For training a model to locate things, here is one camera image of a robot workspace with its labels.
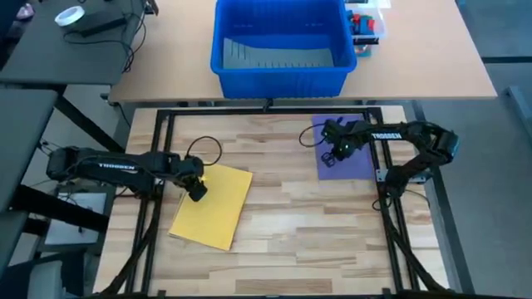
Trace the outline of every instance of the black power cable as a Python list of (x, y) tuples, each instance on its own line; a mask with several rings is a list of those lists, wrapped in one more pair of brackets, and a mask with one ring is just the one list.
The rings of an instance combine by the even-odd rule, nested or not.
[(316, 127), (319, 127), (319, 126), (323, 126), (323, 125), (325, 125), (325, 123), (322, 123), (322, 124), (316, 124), (316, 125), (311, 125), (311, 126), (305, 128), (303, 131), (301, 131), (301, 134), (299, 134), (299, 144), (302, 145), (302, 146), (304, 146), (304, 147), (306, 147), (306, 148), (313, 148), (313, 147), (316, 147), (316, 146), (322, 144), (323, 141), (325, 141), (325, 137), (323, 137), (322, 140), (320, 140), (319, 142), (317, 142), (317, 143), (314, 144), (314, 145), (306, 145), (306, 144), (304, 144), (304, 143), (301, 141), (301, 138), (303, 137), (303, 134), (305, 134), (305, 132), (307, 132), (308, 130), (313, 129), (313, 128), (316, 128)]
[(204, 166), (211, 166), (211, 165), (214, 165), (216, 163), (218, 163), (218, 161), (220, 160), (220, 158), (222, 158), (222, 154), (223, 154), (223, 150), (222, 150), (222, 144), (213, 136), (201, 136), (199, 138), (196, 138), (194, 141), (192, 141), (192, 143), (189, 145), (189, 148), (186, 150), (186, 154), (185, 154), (185, 159), (190, 157), (190, 150), (192, 149), (192, 146), (200, 141), (200, 140), (203, 140), (203, 139), (210, 139), (210, 140), (213, 140), (214, 142), (216, 142), (216, 144), (218, 145), (218, 148), (219, 148), (219, 154), (218, 154), (218, 158), (216, 158), (216, 160), (213, 162), (213, 163), (209, 163), (209, 164), (204, 164)]

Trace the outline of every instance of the table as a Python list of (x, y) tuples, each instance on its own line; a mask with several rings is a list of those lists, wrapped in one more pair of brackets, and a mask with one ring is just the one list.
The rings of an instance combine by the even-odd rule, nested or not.
[[(83, 7), (87, 12), (118, 7), (124, 12), (133, 11), (141, 15), (141, 4), (141, 1), (99, 0), (87, 1)], [(123, 152), (124, 149), (105, 131), (62, 96), (69, 84), (116, 84), (120, 80), (127, 58), (126, 49), (117, 42), (93, 45), (65, 42), (64, 31), (54, 22), (54, 18), (59, 12), (76, 5), (80, 5), (77, 0), (54, 0), (35, 6), (35, 17), (6, 65), (0, 70), (0, 82), (56, 91), (60, 95), (56, 108), (62, 114), (108, 150)], [(139, 21), (138, 17), (131, 17), (125, 31), (123, 27), (118, 27), (88, 38), (77, 37), (75, 34), (69, 35), (68, 38), (74, 42), (122, 40), (130, 44)]]
[[(131, 72), (111, 89), (119, 102), (223, 100), (210, 70), (216, 0), (159, 0), (158, 17)], [(495, 90), (452, 0), (400, 0), (382, 10), (387, 37), (360, 58), (335, 100), (494, 99)]]
[[(382, 220), (371, 208), (377, 198), (376, 185), (371, 180), (318, 181), (313, 149), (297, 142), (299, 133), (311, 125), (311, 115), (208, 111), (209, 116), (177, 115), (168, 146), (183, 154), (195, 138), (212, 135), (223, 145), (221, 164), (254, 173), (234, 243), (230, 252), (222, 252), (169, 237), (182, 190), (167, 184), (151, 295), (159, 289), (165, 289), (168, 296), (379, 294), (383, 287), (392, 287)], [(386, 122), (406, 119), (400, 106), (384, 106), (382, 113)], [(136, 111), (128, 153), (150, 150), (156, 115), (154, 109)], [(159, 150), (163, 149), (166, 128), (163, 124)], [(215, 144), (200, 141), (194, 154), (213, 159), (217, 151)], [(413, 147), (401, 141), (391, 143), (391, 152), (395, 164), (404, 164), (414, 155)], [(420, 186), (409, 189), (424, 193)], [(414, 252), (433, 277), (447, 286), (425, 199), (405, 193), (402, 203)], [(116, 199), (94, 292), (105, 288), (130, 256), (139, 210), (138, 200)], [(142, 261), (138, 268), (136, 290), (142, 280)]]

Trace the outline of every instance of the wooden tabletop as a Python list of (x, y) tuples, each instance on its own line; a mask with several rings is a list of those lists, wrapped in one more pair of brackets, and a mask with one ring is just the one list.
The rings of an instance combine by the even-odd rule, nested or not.
[[(210, 70), (216, 0), (159, 0), (144, 46), (111, 100), (223, 100)], [(495, 90), (454, 0), (399, 0), (382, 9), (387, 37), (359, 58), (338, 99), (494, 99)], [(136, 43), (142, 34), (137, 34)]]
[[(400, 106), (382, 109), (386, 122), (405, 120)], [(136, 111), (128, 153), (150, 150), (155, 115), (153, 109)], [(376, 185), (361, 179), (318, 180), (313, 149), (298, 143), (299, 133), (309, 125), (311, 115), (176, 117), (173, 152), (183, 154), (195, 138), (212, 135), (223, 145), (221, 164), (254, 176), (229, 252), (168, 236), (182, 190), (166, 185), (151, 295), (159, 289), (172, 296), (222, 296), (368, 294), (393, 288), (381, 215), (372, 209)], [(312, 142), (312, 132), (305, 141)], [(391, 151), (396, 164), (414, 155), (412, 146), (401, 141), (392, 142)], [(212, 142), (195, 145), (194, 154), (201, 158), (213, 159), (217, 153)], [(408, 188), (424, 193), (417, 185)], [(402, 202), (415, 254), (447, 286), (426, 200), (405, 193)], [(106, 287), (129, 257), (138, 211), (136, 199), (115, 201), (95, 292)], [(143, 266), (141, 260), (137, 289)]]

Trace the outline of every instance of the gray floor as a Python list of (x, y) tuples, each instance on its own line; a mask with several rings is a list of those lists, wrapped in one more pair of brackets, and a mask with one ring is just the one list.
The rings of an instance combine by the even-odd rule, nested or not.
[[(482, 56), (532, 56), (532, 1), (466, 0), (461, 11)], [(486, 68), (500, 95), (518, 86), (532, 105), (532, 64)], [(423, 108), (461, 137), (442, 173), (477, 293), (532, 297), (532, 148), (509, 100)]]

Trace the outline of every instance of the white tape roll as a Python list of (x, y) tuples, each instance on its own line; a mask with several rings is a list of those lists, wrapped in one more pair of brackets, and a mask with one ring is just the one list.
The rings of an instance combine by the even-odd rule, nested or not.
[(60, 27), (68, 26), (74, 22), (77, 22), (77, 20), (81, 19), (83, 15), (85, 15), (85, 10), (83, 10), (83, 7), (70, 7), (57, 15), (56, 23)]

